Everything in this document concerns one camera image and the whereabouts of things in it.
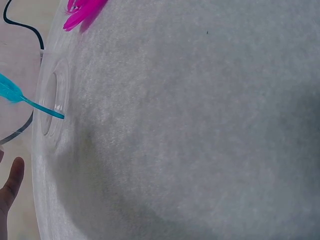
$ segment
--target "blue feather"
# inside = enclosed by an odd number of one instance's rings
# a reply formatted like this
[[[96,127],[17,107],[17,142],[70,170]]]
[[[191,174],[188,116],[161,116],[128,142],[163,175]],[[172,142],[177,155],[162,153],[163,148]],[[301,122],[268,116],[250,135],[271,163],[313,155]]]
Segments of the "blue feather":
[[[13,104],[24,101],[27,104],[33,106],[34,108],[39,109],[40,111],[43,111],[56,118],[59,118],[59,119],[65,118],[65,116],[62,115],[61,113],[50,110],[26,98],[22,93],[21,89],[17,85],[15,85],[10,79],[3,76],[1,73],[0,73],[0,96],[4,97],[5,99],[7,99]]]

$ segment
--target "human hand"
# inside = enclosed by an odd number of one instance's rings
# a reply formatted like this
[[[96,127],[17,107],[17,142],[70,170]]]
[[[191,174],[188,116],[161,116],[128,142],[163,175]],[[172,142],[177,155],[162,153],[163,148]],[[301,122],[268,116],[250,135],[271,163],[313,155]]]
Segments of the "human hand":
[[[4,154],[3,150],[0,149],[0,163]],[[24,173],[25,162],[21,157],[17,157],[13,161],[8,180],[3,188],[0,189],[0,240],[8,239],[8,212],[18,194],[20,185],[24,179]]]

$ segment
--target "black cable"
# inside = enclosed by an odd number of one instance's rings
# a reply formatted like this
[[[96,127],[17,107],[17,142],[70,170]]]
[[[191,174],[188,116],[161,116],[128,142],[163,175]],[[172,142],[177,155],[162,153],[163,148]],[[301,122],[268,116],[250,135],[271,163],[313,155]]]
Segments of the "black cable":
[[[44,50],[45,49],[44,41],[43,41],[43,39],[42,39],[42,37],[41,37],[41,35],[40,35],[40,33],[38,32],[37,29],[35,29],[32,26],[28,26],[28,25],[25,25],[25,24],[22,24],[22,23],[19,23],[19,22],[15,22],[15,21],[12,21],[12,20],[7,18],[7,11],[8,11],[8,8],[9,8],[9,5],[10,5],[11,2],[12,2],[12,0],[9,0],[8,3],[6,4],[5,8],[4,8],[3,20],[7,24],[17,25],[17,26],[24,27],[24,28],[27,28],[27,29],[30,29],[31,31],[33,31],[35,33],[35,35],[38,37],[38,39],[39,39],[40,48],[42,50]],[[17,131],[15,131],[11,135],[5,137],[4,139],[0,140],[0,145],[3,145],[5,143],[9,142],[10,140],[14,139],[19,134],[21,134],[24,130],[26,130],[26,128],[29,127],[30,124],[32,123],[33,116],[34,116],[34,112],[32,111],[31,116],[29,117],[28,121],[26,121],[26,123],[22,127],[20,127]]]

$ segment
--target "finger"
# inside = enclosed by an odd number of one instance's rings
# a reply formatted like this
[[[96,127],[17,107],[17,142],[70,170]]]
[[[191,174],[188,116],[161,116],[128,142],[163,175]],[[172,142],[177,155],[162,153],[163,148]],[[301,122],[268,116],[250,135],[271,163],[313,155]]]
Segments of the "finger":
[[[0,145],[0,163],[1,163],[2,159],[4,158],[4,155],[5,155],[4,148]]]
[[[0,198],[7,206],[6,214],[8,214],[9,209],[18,195],[19,188],[22,180],[24,179],[24,174],[25,162],[21,157],[17,157],[13,161],[8,180],[4,184],[3,188],[0,189]]]

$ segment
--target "circular hole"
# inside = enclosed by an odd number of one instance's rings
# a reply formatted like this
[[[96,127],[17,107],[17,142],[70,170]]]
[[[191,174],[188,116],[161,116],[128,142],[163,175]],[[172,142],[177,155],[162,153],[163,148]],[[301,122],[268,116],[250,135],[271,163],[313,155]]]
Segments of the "circular hole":
[[[43,105],[51,110],[55,109],[57,97],[57,75],[52,73],[49,81],[45,87],[45,96],[43,97]],[[52,122],[52,116],[42,112],[41,113],[41,129],[43,135],[48,134]]]

